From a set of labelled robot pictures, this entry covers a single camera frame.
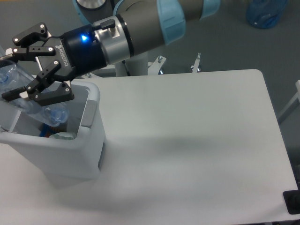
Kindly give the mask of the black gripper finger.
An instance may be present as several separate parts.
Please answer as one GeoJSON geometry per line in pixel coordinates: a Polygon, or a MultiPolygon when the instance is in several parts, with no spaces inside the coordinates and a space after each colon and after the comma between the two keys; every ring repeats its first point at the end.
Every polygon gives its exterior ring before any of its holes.
{"type": "Polygon", "coordinates": [[[54,60],[45,69],[39,72],[37,77],[27,86],[21,86],[4,92],[1,96],[8,102],[22,98],[26,101],[35,101],[40,106],[71,101],[75,96],[72,92],[70,82],[61,82],[56,90],[45,92],[48,87],[54,84],[54,75],[60,68],[60,62],[54,60]]]}
{"type": "Polygon", "coordinates": [[[12,38],[14,47],[6,50],[4,60],[35,61],[38,56],[54,56],[54,47],[33,45],[37,42],[45,44],[50,37],[46,24],[40,22],[12,38]]]}

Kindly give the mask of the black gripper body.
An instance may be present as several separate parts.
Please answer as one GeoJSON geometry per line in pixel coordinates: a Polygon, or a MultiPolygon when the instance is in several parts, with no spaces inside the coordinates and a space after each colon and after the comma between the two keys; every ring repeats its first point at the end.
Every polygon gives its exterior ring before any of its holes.
{"type": "Polygon", "coordinates": [[[52,47],[54,56],[42,57],[42,68],[57,60],[61,67],[55,73],[56,81],[71,81],[107,66],[105,54],[92,25],[68,31],[47,39],[43,47],[52,47]]]}

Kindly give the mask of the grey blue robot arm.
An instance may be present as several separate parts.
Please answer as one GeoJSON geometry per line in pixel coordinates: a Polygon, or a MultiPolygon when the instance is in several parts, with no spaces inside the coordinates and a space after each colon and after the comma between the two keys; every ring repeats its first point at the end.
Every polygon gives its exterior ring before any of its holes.
{"type": "Polygon", "coordinates": [[[220,1],[78,0],[76,4],[95,14],[90,24],[55,37],[42,22],[13,37],[15,46],[1,57],[1,66],[35,61],[40,72],[29,84],[4,92],[4,100],[23,98],[41,106],[70,101],[73,79],[182,38],[187,22],[215,14],[220,1]]]}

